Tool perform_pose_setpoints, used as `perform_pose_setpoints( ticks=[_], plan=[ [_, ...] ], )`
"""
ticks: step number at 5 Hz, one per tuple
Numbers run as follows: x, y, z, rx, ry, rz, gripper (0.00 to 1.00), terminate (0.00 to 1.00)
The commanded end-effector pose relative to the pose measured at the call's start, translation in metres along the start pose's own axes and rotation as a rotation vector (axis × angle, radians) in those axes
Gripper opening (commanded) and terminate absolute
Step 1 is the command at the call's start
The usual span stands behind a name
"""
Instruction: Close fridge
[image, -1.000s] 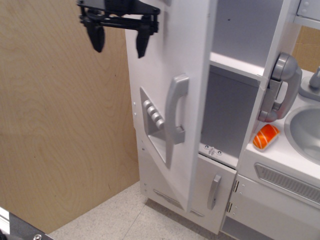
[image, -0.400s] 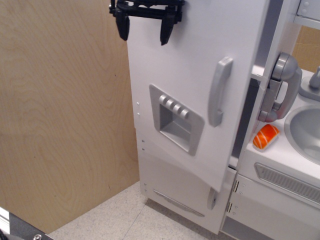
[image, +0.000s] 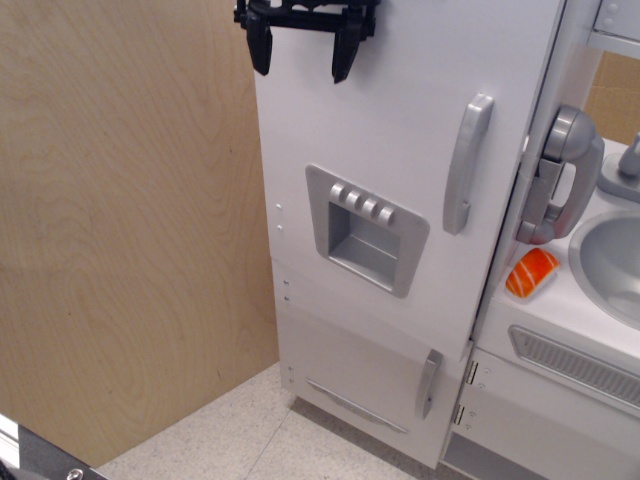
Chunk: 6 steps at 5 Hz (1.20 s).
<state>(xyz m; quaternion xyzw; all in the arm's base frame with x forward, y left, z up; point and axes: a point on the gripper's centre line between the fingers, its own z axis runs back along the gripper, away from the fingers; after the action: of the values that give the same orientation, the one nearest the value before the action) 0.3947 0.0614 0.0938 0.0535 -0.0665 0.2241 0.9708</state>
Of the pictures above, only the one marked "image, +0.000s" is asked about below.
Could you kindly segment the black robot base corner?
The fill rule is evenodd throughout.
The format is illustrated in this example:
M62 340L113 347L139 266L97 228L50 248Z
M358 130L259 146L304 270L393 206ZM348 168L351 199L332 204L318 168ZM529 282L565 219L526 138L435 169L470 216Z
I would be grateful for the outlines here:
M105 479L97 470L1 415L2 479Z

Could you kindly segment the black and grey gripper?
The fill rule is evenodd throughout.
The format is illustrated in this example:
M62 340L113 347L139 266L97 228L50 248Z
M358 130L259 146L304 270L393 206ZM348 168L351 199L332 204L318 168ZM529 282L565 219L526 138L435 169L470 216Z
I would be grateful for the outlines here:
M332 76L347 79L362 36L373 36L380 1L237 1L234 22L246 29L253 68L266 76L271 66L271 26L335 33Z

